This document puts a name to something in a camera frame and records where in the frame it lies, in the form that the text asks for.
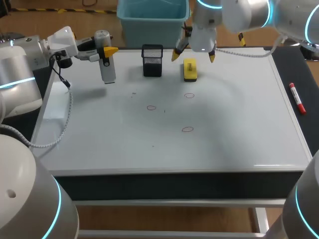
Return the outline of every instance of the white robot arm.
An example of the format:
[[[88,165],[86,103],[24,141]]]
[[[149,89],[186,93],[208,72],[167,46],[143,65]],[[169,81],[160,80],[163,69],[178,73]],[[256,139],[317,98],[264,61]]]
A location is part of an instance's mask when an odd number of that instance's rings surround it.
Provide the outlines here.
[[[193,51],[207,52],[215,58],[216,27],[239,33],[262,27],[273,27],[312,51],[318,51],[319,3],[315,0],[196,0],[192,27],[185,26],[173,51],[177,59],[188,44]]]

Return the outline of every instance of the whiteboard surface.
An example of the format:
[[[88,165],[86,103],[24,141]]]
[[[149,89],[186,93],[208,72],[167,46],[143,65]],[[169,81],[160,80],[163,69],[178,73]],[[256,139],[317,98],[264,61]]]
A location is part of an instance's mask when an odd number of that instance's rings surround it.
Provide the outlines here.
[[[197,61],[195,83],[183,81],[183,59],[190,57]],[[311,155],[272,56],[217,52],[211,64],[207,53],[185,50],[170,59],[165,50],[162,77],[145,78],[141,51],[120,50],[114,55],[117,79],[109,85],[98,62],[73,59],[62,70],[74,95],[67,132],[57,146],[33,149],[34,155],[54,176],[306,168]],[[33,137],[37,144],[57,139],[67,116],[67,89],[53,76]]]

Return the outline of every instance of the yellow sponge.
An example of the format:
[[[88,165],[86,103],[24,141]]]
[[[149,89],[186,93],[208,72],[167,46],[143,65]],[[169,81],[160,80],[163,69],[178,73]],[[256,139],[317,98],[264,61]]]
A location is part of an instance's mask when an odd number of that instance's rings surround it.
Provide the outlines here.
[[[195,82],[197,81],[197,68],[195,58],[184,59],[184,81]]]

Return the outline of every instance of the red ellipse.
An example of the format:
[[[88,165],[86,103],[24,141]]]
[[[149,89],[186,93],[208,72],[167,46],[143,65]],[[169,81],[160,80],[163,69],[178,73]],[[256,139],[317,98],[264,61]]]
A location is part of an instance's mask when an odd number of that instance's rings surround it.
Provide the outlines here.
[[[192,132],[193,130],[194,130],[193,127],[185,127],[181,131],[184,133],[189,133],[189,132]]]
[[[149,111],[156,110],[156,106],[148,106],[147,108],[148,108]]]
[[[191,99],[191,98],[194,98],[194,97],[195,97],[195,95],[194,95],[193,93],[186,93],[184,96],[185,96],[186,98],[188,98],[188,99]]]

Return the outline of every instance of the white cable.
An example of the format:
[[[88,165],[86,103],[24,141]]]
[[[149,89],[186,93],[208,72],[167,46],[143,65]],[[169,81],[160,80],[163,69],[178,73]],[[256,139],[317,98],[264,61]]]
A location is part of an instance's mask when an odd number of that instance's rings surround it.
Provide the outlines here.
[[[236,55],[236,56],[244,56],[244,57],[253,57],[253,58],[264,58],[264,57],[267,57],[267,56],[270,56],[271,54],[274,53],[274,51],[276,50],[276,48],[280,45],[280,43],[283,41],[283,39],[285,39],[284,36],[280,35],[277,40],[275,41],[274,43],[274,46],[273,48],[267,52],[266,54],[264,55],[250,55],[250,54],[242,54],[242,53],[237,53],[237,52],[233,52],[233,51],[227,51],[227,50],[223,50],[223,49],[220,49],[220,48],[216,48],[216,51],[220,51],[220,52],[223,52],[223,53],[226,53],[226,54],[231,54],[231,55]]]
[[[12,132],[14,132],[26,145],[30,146],[30,147],[34,147],[34,148],[47,148],[47,147],[51,147],[51,146],[54,146],[56,145],[61,139],[62,137],[64,136],[65,134],[65,131],[66,129],[68,128],[68,124],[69,124],[69,121],[70,121],[70,115],[71,115],[71,111],[72,111],[72,107],[73,107],[73,95],[72,95],[72,91],[70,88],[69,89],[69,96],[70,96],[70,106],[69,106],[69,112],[68,112],[68,117],[66,119],[66,122],[65,122],[65,126],[63,128],[63,131],[60,135],[60,137],[55,141],[55,142],[52,142],[52,143],[49,143],[49,144],[44,144],[44,145],[38,145],[38,144],[34,144],[34,143],[31,143],[29,142],[24,136],[22,133],[20,133],[17,129],[9,126],[9,125],[5,125],[5,124],[0,124],[0,128],[5,128],[5,129],[8,129]]]
[[[2,112],[0,113],[0,124],[1,124],[5,115],[5,103],[4,103],[4,99],[1,92],[0,92],[0,103],[2,104]]]

